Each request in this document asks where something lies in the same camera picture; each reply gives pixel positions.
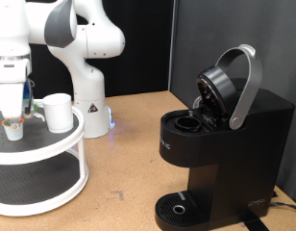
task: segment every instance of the dark background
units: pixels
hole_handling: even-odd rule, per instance
[[[56,2],[27,0],[27,2]],[[173,0],[104,0],[109,19],[125,35],[126,47],[114,58],[87,60],[105,75],[106,96],[167,90]],[[78,24],[86,21],[78,17]],[[70,74],[45,45],[31,44],[34,97],[64,92],[73,96]]]
[[[228,49],[252,45],[263,65],[261,87],[296,105],[296,1],[180,1],[171,90],[188,107],[199,95],[196,78]],[[245,56],[230,67],[247,78]],[[277,185],[296,201],[296,110]]]

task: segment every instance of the cup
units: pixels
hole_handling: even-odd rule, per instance
[[[16,128],[12,128],[12,124],[7,125],[5,124],[5,119],[2,122],[2,125],[4,126],[6,136],[8,140],[10,141],[19,141],[23,138],[23,124],[24,124],[24,118],[21,118],[20,123],[16,126]]]
[[[49,131],[65,133],[73,128],[71,96],[65,93],[51,94],[42,99]]]

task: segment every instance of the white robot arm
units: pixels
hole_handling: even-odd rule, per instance
[[[78,26],[75,13],[88,25]],[[3,117],[17,126],[22,117],[23,86],[32,71],[29,42],[47,44],[68,67],[75,105],[86,119],[85,137],[107,134],[110,110],[105,102],[104,76],[85,59],[120,55],[125,38],[106,16],[102,0],[58,0],[52,4],[0,1],[0,105]]]
[[[104,75],[86,59],[120,55],[125,38],[106,16],[102,0],[75,0],[75,11],[88,24],[78,26],[76,39],[67,47],[49,46],[49,50],[71,73],[75,106],[86,120],[85,138],[97,138],[110,131],[110,109],[106,105]]]
[[[40,5],[32,12],[39,12]],[[37,28],[31,29],[25,0],[0,1],[0,106],[13,130],[22,120],[24,83],[32,72],[29,39],[65,47],[76,35],[73,0],[47,4],[41,12],[43,17],[35,15],[34,21],[42,18],[44,25],[33,33]]]

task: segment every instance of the coffee maker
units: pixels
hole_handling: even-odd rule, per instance
[[[230,79],[226,70],[245,55],[249,76]],[[197,79],[197,108],[170,112],[160,122],[160,155],[189,167],[187,190],[163,196],[156,223],[164,231],[204,231],[267,215],[294,105],[259,88],[256,50],[226,51]]]

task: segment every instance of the tiered stand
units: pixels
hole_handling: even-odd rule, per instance
[[[42,107],[41,100],[35,100]],[[30,216],[60,207],[85,186],[85,121],[72,107],[74,128],[64,134],[49,132],[40,118],[26,119],[24,137],[9,141],[1,125],[0,215]]]

